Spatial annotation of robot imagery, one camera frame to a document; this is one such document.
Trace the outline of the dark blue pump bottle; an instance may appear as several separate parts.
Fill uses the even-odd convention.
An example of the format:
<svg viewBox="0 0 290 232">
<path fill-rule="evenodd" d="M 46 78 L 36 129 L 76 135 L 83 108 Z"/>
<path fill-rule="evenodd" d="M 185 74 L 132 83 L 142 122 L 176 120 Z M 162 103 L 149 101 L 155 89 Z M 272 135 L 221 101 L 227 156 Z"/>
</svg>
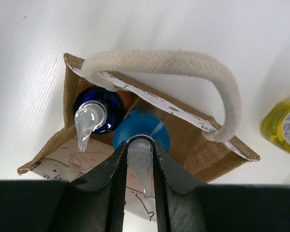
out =
<svg viewBox="0 0 290 232">
<path fill-rule="evenodd" d="M 86 151 L 92 134 L 104 135 L 115 131 L 125 114 L 126 107 L 118 92 L 97 86 L 83 90 L 74 103 L 79 151 Z"/>
</svg>

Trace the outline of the yellow bottle red cap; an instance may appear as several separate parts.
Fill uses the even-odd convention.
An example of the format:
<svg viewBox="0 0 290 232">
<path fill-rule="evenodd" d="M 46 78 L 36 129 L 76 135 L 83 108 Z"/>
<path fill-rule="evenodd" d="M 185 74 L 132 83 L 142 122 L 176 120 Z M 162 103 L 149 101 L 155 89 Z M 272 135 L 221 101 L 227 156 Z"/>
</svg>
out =
<svg viewBox="0 0 290 232">
<path fill-rule="evenodd" d="M 261 134 L 270 143 L 290 153 L 290 100 L 279 102 L 265 116 Z"/>
</svg>

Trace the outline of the light blue pump bottle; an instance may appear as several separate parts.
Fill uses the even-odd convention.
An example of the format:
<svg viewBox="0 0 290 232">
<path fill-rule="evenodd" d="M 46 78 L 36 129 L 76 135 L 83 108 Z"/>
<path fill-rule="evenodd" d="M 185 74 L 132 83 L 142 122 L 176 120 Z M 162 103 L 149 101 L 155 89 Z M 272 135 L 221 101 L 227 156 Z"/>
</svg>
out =
<svg viewBox="0 0 290 232">
<path fill-rule="evenodd" d="M 156 141 L 169 152 L 171 139 L 163 122 L 151 110 L 135 109 L 129 112 L 115 130 L 113 147 L 127 142 L 127 165 L 138 179 L 146 198 L 153 196 L 153 145 Z"/>
</svg>

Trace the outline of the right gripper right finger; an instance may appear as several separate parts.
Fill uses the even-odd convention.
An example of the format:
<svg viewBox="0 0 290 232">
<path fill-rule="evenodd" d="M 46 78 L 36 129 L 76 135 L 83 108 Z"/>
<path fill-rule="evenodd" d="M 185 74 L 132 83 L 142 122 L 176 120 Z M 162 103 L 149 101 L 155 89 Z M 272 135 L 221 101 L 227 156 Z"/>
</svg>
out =
<svg viewBox="0 0 290 232">
<path fill-rule="evenodd" d="M 290 232 L 290 185 L 207 184 L 153 143 L 160 232 Z"/>
</svg>

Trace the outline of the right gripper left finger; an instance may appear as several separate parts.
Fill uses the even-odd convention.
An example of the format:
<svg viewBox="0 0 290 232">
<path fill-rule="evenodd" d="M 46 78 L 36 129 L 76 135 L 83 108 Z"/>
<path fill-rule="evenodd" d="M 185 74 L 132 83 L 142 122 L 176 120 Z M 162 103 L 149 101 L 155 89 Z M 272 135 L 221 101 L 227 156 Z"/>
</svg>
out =
<svg viewBox="0 0 290 232">
<path fill-rule="evenodd" d="M 72 182 L 0 180 L 0 232 L 120 232 L 128 145 Z"/>
</svg>

